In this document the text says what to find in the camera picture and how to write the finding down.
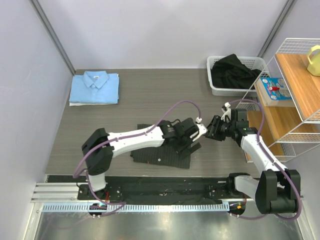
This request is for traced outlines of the dark pinstriped long sleeve shirt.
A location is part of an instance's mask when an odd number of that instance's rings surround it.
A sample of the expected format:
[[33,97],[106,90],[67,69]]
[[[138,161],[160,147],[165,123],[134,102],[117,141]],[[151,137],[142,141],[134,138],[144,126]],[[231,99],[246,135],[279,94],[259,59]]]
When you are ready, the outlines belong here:
[[160,147],[146,147],[133,150],[130,156],[136,163],[177,167],[189,169],[191,155],[180,156],[176,153],[176,146],[196,143],[192,142],[190,135],[196,132],[196,124],[191,118],[173,123],[163,120],[158,125],[163,132],[164,143]]

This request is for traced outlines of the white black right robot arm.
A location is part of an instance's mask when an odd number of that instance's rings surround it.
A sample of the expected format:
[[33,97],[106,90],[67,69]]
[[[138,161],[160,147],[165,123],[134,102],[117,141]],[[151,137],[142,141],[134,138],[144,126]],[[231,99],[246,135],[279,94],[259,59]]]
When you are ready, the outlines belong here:
[[233,139],[251,158],[260,173],[258,180],[249,175],[235,173],[226,184],[226,193],[233,198],[240,194],[255,200],[263,214],[293,213],[297,218],[302,211],[301,176],[290,170],[273,155],[260,135],[261,130],[249,126],[247,111],[242,108],[222,108],[223,115],[215,115],[208,125],[206,138],[224,141]]

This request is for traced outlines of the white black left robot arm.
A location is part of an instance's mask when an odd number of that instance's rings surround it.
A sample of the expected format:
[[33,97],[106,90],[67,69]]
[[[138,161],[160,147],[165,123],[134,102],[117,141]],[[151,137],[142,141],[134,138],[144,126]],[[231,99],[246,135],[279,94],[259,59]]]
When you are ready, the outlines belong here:
[[120,133],[97,129],[81,147],[90,185],[89,194],[97,200],[106,195],[105,172],[113,158],[127,152],[163,146],[188,157],[201,147],[196,141],[207,132],[200,118],[187,118],[177,123],[161,120],[146,128]]

